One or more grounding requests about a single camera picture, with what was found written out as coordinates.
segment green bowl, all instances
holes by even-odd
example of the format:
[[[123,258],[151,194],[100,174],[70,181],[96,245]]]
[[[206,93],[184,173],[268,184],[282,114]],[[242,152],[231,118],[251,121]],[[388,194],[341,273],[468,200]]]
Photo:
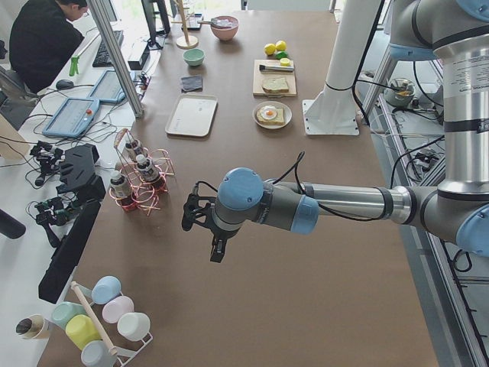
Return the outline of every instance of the green bowl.
[[[193,48],[183,53],[183,59],[191,67],[197,67],[204,61],[204,51],[199,48]]]

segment black shirt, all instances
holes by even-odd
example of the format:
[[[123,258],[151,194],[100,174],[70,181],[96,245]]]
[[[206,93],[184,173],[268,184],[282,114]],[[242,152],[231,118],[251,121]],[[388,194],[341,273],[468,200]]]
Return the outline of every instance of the black shirt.
[[[56,79],[82,40],[55,0],[29,0],[12,25],[10,64],[37,93]]]

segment white tray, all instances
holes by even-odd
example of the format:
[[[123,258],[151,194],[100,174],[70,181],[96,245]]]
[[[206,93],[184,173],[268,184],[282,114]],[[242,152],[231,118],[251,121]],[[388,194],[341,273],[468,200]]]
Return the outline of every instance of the white tray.
[[[165,131],[172,135],[206,136],[216,107],[214,96],[182,94],[173,107]]]

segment blue joint cap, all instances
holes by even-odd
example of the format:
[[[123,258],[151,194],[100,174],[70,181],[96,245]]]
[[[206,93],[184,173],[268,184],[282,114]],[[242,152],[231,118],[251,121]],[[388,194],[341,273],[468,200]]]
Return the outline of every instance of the blue joint cap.
[[[472,213],[462,223],[456,241],[462,250],[489,256],[489,204]]]
[[[219,202],[231,210],[247,210],[260,202],[263,181],[249,168],[239,167],[229,171],[219,185]]]
[[[479,21],[489,22],[488,0],[457,0],[457,4],[470,16]]]
[[[290,231],[301,235],[310,234],[316,227],[319,217],[319,204],[312,197],[303,196],[297,206]]]
[[[399,61],[426,61],[437,57],[430,48],[400,46],[389,44],[390,56]]]

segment wooden cutting board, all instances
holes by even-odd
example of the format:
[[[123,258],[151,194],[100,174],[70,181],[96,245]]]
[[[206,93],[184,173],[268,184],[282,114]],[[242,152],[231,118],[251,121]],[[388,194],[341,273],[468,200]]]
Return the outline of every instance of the wooden cutting board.
[[[253,96],[281,96],[281,97],[292,97],[297,96],[296,88],[296,72],[292,73],[262,73],[260,71],[260,65],[265,65],[267,67],[279,67],[279,60],[255,60],[253,69]],[[266,93],[261,87],[262,82],[269,78],[278,78],[284,76],[289,85],[289,92],[285,93]]]

